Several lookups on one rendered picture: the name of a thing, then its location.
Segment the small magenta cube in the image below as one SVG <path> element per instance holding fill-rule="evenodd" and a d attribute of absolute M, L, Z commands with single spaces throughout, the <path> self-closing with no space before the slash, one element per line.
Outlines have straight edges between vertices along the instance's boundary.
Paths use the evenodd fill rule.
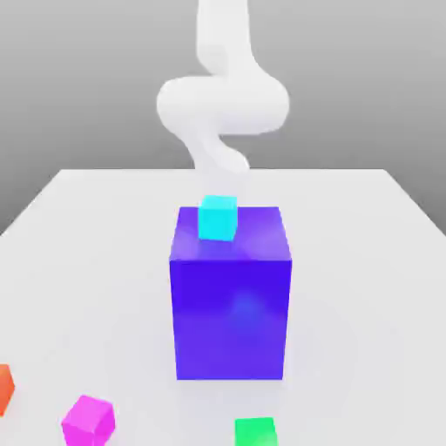
<path fill-rule="evenodd" d="M 116 428 L 113 405 L 81 395 L 61 425 L 66 446 L 105 446 Z"/>

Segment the large purple box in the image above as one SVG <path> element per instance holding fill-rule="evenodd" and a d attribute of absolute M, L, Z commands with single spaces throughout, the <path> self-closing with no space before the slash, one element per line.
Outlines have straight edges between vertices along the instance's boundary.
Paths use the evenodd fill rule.
<path fill-rule="evenodd" d="M 169 258 L 180 380 L 279 380 L 292 256 L 278 207 L 242 207 L 231 241 L 201 240 L 179 209 Z"/>

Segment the small cyan cube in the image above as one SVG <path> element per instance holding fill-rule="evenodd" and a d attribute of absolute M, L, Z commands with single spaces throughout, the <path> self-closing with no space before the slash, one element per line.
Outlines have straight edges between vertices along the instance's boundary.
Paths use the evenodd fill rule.
<path fill-rule="evenodd" d="M 238 226 L 237 198 L 207 195 L 198 210 L 198 234 L 201 240 L 232 241 Z"/>

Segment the small orange cube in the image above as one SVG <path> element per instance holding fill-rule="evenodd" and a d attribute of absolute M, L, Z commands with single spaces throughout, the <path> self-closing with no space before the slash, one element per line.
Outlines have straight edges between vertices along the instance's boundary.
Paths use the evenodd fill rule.
<path fill-rule="evenodd" d="M 10 372 L 10 366 L 0 364 L 0 417 L 4 416 L 14 390 L 15 383 Z"/>

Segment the small green cube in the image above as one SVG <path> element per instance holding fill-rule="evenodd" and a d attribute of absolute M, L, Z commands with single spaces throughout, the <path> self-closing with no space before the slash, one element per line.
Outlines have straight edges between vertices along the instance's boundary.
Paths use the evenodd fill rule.
<path fill-rule="evenodd" d="M 234 431 L 234 446 L 278 446 L 278 436 L 272 417 L 236 419 Z"/>

